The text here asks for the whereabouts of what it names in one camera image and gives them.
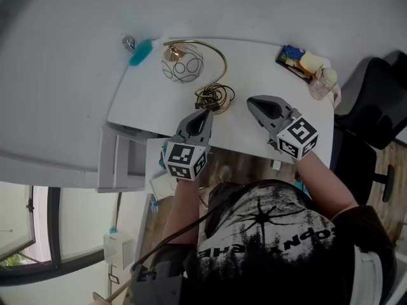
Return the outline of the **glass jar with pale lid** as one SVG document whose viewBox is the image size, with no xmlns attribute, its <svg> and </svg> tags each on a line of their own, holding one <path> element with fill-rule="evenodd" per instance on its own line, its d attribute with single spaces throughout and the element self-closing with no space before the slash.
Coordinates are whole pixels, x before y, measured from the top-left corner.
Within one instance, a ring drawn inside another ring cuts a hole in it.
<svg viewBox="0 0 407 305">
<path fill-rule="evenodd" d="M 338 76 L 332 68 L 320 67 L 313 76 L 308 88 L 311 96 L 316 100 L 323 100 L 325 97 L 330 96 L 334 109 L 341 103 L 341 88 L 338 84 Z"/>
</svg>

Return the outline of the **person's left forearm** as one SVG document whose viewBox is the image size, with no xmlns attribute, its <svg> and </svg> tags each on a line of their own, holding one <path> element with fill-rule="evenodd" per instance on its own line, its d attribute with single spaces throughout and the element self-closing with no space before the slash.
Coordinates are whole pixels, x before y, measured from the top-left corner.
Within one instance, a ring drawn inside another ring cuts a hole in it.
<svg viewBox="0 0 407 305">
<path fill-rule="evenodd" d="M 168 238 L 182 228 L 189 226 L 200 218 L 200 183 L 180 180 L 163 230 L 162 239 Z"/>
</svg>

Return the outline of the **white shelf unit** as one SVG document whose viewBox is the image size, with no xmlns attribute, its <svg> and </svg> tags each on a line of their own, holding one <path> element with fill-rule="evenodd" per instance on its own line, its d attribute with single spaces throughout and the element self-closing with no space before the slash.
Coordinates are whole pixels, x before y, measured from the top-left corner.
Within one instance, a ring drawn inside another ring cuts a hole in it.
<svg viewBox="0 0 407 305">
<path fill-rule="evenodd" d="M 102 127 L 98 193 L 143 191 L 147 140 L 158 134 L 107 123 Z"/>
</svg>

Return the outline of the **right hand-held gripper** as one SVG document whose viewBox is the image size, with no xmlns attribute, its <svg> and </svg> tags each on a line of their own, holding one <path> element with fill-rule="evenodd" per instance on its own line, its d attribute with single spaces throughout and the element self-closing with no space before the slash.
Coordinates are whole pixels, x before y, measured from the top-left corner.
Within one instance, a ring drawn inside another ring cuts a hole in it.
<svg viewBox="0 0 407 305">
<path fill-rule="evenodd" d="M 318 131 L 280 97 L 257 95 L 247 99 L 256 121 L 269 131 L 269 143 L 280 153 L 301 160 L 317 144 Z"/>
</svg>

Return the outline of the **white desk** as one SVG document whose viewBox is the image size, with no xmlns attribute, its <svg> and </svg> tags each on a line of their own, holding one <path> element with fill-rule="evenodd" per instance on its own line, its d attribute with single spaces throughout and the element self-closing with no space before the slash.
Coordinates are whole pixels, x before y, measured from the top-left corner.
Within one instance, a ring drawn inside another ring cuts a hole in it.
<svg viewBox="0 0 407 305">
<path fill-rule="evenodd" d="M 200 51 L 203 71 L 190 83 L 175 83 L 162 71 L 165 47 L 157 46 L 138 66 L 130 66 L 118 88 L 108 121 L 166 136 L 195 111 L 195 92 L 218 79 L 235 92 L 225 112 L 215 115 L 210 145 L 279 161 L 291 158 L 268 145 L 268 132 L 247 108 L 255 95 L 283 98 L 317 129 L 314 152 L 328 165 L 333 145 L 334 108 L 330 97 L 316 100 L 306 82 L 275 62 L 279 46 L 230 39 L 207 39 Z"/>
</svg>

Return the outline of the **yellow sponge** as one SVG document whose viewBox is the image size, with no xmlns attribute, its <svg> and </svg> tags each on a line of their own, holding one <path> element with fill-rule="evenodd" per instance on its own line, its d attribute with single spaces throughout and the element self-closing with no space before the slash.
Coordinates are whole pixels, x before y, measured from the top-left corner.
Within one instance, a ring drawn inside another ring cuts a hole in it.
<svg viewBox="0 0 407 305">
<path fill-rule="evenodd" d="M 299 68 L 308 76 L 314 76 L 322 68 L 323 61 L 310 51 L 306 51 L 298 61 Z"/>
</svg>

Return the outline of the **brass lamp with glass globe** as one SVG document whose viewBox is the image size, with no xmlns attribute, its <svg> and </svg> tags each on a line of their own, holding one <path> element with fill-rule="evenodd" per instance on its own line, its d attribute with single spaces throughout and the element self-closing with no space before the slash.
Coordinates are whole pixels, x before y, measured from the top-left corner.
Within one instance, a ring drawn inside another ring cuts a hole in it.
<svg viewBox="0 0 407 305">
<path fill-rule="evenodd" d="M 220 75 L 197 89 L 194 95 L 196 109 L 209 109 L 215 115 L 224 113 L 235 98 L 233 88 L 219 82 L 228 70 L 225 55 L 209 43 L 192 39 L 167 41 L 163 46 L 166 50 L 162 55 L 162 72 L 174 83 L 190 83 L 200 77 L 204 70 L 204 56 L 198 50 L 199 46 L 212 50 L 220 57 L 223 63 Z"/>
</svg>

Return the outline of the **black waist pack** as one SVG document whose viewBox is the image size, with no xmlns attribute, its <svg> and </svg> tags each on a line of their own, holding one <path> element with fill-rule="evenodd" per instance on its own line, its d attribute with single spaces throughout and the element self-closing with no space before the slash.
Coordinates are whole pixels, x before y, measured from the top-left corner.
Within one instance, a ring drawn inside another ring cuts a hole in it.
<svg viewBox="0 0 407 305">
<path fill-rule="evenodd" d="M 191 305 L 191 292 L 188 279 L 173 275 L 169 261 L 151 269 L 138 264 L 132 268 L 123 305 Z"/>
</svg>

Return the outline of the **black-framed window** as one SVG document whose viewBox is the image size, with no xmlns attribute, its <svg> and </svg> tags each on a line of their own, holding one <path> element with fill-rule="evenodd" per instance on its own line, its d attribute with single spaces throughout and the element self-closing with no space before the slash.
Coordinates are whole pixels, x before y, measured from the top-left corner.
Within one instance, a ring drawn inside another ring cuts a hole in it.
<svg viewBox="0 0 407 305">
<path fill-rule="evenodd" d="M 118 193 L 0 182 L 0 287 L 82 273 L 104 260 Z M 122 193 L 117 231 L 141 238 L 144 191 Z"/>
</svg>

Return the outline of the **white flat box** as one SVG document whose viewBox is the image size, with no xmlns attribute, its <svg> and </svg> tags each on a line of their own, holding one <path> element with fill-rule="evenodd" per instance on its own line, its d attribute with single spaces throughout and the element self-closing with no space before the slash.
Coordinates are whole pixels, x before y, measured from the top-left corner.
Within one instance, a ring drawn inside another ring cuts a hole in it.
<svg viewBox="0 0 407 305">
<path fill-rule="evenodd" d="M 150 180 L 150 185 L 155 198 L 162 200 L 175 195 L 177 179 L 166 173 Z"/>
</svg>

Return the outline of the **person's right forearm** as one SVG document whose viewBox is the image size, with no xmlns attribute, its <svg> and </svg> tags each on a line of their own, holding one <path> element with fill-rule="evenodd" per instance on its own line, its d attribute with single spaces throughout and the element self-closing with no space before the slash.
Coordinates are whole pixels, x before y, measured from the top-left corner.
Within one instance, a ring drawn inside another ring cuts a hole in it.
<svg viewBox="0 0 407 305">
<path fill-rule="evenodd" d="M 301 160 L 293 159 L 296 171 L 321 213 L 333 220 L 342 212 L 358 206 L 345 184 L 319 159 L 309 152 Z"/>
</svg>

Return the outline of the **wooden stick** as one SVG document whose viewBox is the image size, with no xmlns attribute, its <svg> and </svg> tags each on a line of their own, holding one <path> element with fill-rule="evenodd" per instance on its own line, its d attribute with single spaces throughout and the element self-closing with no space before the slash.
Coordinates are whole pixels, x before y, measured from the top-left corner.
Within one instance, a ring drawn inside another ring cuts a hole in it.
<svg viewBox="0 0 407 305">
<path fill-rule="evenodd" d="M 120 286 L 115 292 L 113 292 L 106 299 L 99 295 L 97 292 L 92 292 L 93 301 L 88 305 L 112 305 L 112 302 L 127 289 L 130 285 L 131 279 L 127 280 L 122 286 Z"/>
</svg>

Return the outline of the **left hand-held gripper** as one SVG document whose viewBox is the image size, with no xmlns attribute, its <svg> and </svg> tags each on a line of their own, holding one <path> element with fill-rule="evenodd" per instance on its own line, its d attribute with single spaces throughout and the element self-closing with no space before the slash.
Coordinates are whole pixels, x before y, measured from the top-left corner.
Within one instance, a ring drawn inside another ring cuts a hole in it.
<svg viewBox="0 0 407 305">
<path fill-rule="evenodd" d="M 167 173 L 179 180 L 194 181 L 208 162 L 210 145 L 198 144 L 182 136 L 197 136 L 199 140 L 209 140 L 212 130 L 213 112 L 200 109 L 185 117 L 177 127 L 163 151 L 163 162 Z"/>
</svg>

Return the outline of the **black office chair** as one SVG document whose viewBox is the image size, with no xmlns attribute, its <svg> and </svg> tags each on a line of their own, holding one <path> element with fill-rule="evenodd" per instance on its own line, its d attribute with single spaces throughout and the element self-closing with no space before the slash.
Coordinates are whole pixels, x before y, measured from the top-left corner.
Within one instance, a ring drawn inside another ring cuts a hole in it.
<svg viewBox="0 0 407 305">
<path fill-rule="evenodd" d="M 407 127 L 407 54 L 363 60 L 342 91 L 335 114 L 330 169 L 366 205 L 374 182 L 383 184 L 383 202 L 391 198 L 395 169 L 376 173 L 377 151 Z"/>
</svg>

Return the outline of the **person's black printed t-shirt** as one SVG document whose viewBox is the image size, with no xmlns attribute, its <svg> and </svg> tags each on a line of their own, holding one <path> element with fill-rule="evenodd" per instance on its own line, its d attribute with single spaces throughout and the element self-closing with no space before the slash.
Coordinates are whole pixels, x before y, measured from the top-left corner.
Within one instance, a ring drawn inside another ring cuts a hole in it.
<svg viewBox="0 0 407 305">
<path fill-rule="evenodd" d="M 183 269 L 206 300 L 248 305 L 382 305 L 394 248 L 374 208 L 334 219 L 298 188 L 265 180 L 211 192 L 206 240 Z"/>
</svg>

